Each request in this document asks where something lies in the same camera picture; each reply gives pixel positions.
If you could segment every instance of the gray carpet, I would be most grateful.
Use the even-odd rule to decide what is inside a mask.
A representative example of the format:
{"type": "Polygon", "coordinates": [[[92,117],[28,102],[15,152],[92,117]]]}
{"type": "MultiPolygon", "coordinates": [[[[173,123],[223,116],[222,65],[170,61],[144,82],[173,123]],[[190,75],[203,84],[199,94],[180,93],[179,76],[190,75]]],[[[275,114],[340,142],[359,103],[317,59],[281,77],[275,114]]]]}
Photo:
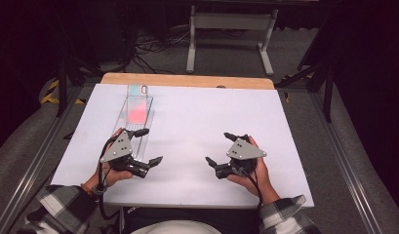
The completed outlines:
{"type": "MultiPolygon", "coordinates": [[[[316,30],[289,29],[273,32],[268,55],[274,69],[274,76],[271,79],[275,83],[284,75],[297,73],[299,61],[316,32],[316,30]]],[[[266,77],[256,50],[258,38],[260,34],[255,32],[247,32],[237,38],[214,31],[200,33],[194,74],[266,77]]],[[[163,52],[148,53],[141,57],[156,69],[185,74],[188,48],[186,40],[186,38],[182,39],[163,52]]],[[[113,62],[111,65],[104,65],[103,68],[107,69],[115,65],[113,62]]],[[[134,63],[127,67],[127,71],[143,72],[134,63]]],[[[301,84],[297,82],[293,85],[292,89],[280,90],[279,95],[302,165],[307,173],[315,203],[314,208],[305,209],[304,212],[323,233],[369,233],[341,173],[336,160],[336,152],[321,124],[322,116],[315,111],[311,94],[308,94],[299,83],[301,84]],[[285,91],[289,93],[289,101],[285,101],[285,91]]],[[[48,89],[48,85],[43,87],[43,92],[48,89]]],[[[86,83],[81,90],[80,98],[88,98],[93,87],[94,83],[86,83]]],[[[45,182],[46,177],[60,161],[68,145],[68,140],[62,138],[74,131],[84,108],[85,104],[74,104],[69,111],[25,201],[32,197],[33,192],[45,182]]],[[[57,110],[56,104],[42,104],[41,109],[27,119],[0,149],[0,216],[50,130],[57,110]]],[[[336,90],[333,96],[332,119],[351,166],[363,184],[381,233],[399,233],[397,207],[371,166],[336,90]]],[[[37,202],[32,200],[25,212],[20,215],[11,233],[16,233],[23,223],[25,214],[36,209],[37,206],[37,202]]],[[[115,209],[107,208],[107,212],[111,213],[115,209]]],[[[100,228],[109,223],[112,222],[103,220],[97,211],[88,233],[100,233],[100,228]]]]}

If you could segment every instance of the person's left hand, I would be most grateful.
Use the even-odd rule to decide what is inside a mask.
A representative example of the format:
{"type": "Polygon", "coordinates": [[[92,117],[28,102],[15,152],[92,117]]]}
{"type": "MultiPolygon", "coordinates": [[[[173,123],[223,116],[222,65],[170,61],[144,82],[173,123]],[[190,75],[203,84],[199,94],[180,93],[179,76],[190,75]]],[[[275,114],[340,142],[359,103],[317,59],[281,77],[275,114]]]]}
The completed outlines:
{"type": "MultiPolygon", "coordinates": [[[[111,137],[117,137],[123,132],[123,129],[118,129],[113,136],[111,137]]],[[[105,149],[107,151],[111,144],[111,142],[105,149]]],[[[107,163],[102,164],[102,171],[106,175],[105,181],[107,183],[107,186],[112,186],[114,185],[117,181],[122,180],[122,179],[127,179],[133,177],[132,173],[128,171],[122,171],[122,172],[116,172],[113,169],[110,169],[110,165],[107,163]]],[[[95,173],[87,180],[87,182],[84,183],[88,188],[93,189],[93,187],[96,187],[99,184],[99,162],[96,167],[95,173]]]]}

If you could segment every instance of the dark background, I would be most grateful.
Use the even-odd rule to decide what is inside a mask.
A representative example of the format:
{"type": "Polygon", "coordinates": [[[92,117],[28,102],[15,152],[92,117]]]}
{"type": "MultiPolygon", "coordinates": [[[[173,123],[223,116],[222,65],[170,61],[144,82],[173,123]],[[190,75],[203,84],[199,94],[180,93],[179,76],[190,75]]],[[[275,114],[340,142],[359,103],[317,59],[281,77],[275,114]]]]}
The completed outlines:
{"type": "MultiPolygon", "coordinates": [[[[40,108],[39,92],[57,72],[61,48],[95,66],[125,56],[126,28],[117,21],[112,2],[52,3],[40,5],[54,17],[46,21],[33,2],[0,1],[0,146],[40,108]],[[65,36],[61,38],[64,45],[50,21],[61,25],[58,30],[65,36]]],[[[279,14],[277,26],[322,26],[303,63],[337,62],[335,81],[341,97],[371,162],[399,207],[399,6],[382,0],[344,4],[349,10],[334,12],[324,25],[326,11],[295,14],[290,10],[279,14]]],[[[133,13],[134,20],[161,39],[170,27],[187,23],[189,15],[186,6],[134,9],[139,13],[133,13]]]]}

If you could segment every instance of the wooden table edge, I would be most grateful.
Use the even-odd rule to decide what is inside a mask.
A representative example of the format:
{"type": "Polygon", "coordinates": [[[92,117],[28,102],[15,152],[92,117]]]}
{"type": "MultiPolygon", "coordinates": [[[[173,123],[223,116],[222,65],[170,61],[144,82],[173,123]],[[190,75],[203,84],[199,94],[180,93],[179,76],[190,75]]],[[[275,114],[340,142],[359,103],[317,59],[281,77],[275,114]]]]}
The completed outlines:
{"type": "Polygon", "coordinates": [[[269,78],[138,74],[138,73],[106,73],[102,84],[143,84],[147,86],[181,86],[181,87],[222,87],[228,89],[275,90],[269,78]]]}

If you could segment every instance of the metal frame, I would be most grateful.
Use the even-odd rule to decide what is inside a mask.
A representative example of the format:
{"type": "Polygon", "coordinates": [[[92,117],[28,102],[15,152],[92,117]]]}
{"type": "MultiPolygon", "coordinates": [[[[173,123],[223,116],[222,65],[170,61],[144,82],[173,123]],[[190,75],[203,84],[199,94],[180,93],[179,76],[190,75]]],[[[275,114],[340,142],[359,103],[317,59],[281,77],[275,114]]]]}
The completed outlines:
{"type": "Polygon", "coordinates": [[[263,68],[268,76],[273,75],[273,69],[266,49],[272,30],[277,19],[278,10],[272,11],[271,15],[243,15],[243,14],[214,14],[196,13],[195,6],[190,10],[190,44],[187,55],[186,72],[193,73],[195,66],[196,28],[218,28],[218,29],[247,29],[264,30],[265,38],[262,43],[258,43],[260,58],[263,68]]]}

